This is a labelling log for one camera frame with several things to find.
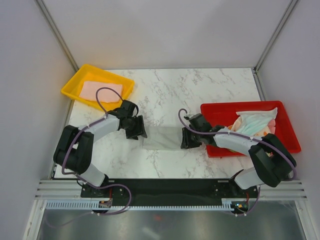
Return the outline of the grey terry towel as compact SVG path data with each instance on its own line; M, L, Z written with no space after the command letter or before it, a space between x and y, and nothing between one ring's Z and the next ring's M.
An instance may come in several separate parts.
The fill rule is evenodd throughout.
M182 128L173 126L147 126L147 138L142 141L146 150L178 151L183 140Z

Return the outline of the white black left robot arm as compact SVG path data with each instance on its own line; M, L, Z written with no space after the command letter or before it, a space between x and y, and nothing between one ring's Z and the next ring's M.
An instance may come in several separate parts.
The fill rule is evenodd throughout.
M113 132L124 130L129 140L138 140L139 136L147 138L144 119L138 115L138 106L124 100L120 107L108 111L97 120L75 127L64 127L53 154L53 162L61 166L61 173L77 176L92 185L92 191L98 197L105 197L110 190L108 176L92 163L94 143Z

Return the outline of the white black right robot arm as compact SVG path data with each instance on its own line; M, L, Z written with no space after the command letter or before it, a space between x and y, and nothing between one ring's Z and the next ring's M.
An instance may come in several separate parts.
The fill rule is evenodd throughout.
M272 133L256 137L232 131L226 126L212 126L200 113L179 117L179 120L184 126L181 148L191 149L205 144L251 159L251 168L241 170L231 178L228 190L234 197L241 197L253 186L275 188L281 182L293 181L297 175L295 159Z

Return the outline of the pink waffle towel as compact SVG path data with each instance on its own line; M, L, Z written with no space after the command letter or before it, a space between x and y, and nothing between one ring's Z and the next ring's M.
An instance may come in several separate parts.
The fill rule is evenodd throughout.
M116 103L120 100L119 95L122 94L123 85L115 83L106 83L98 81L85 81L80 91L79 97L87 101L96 101L97 90L103 88L98 92L98 99L102 103Z

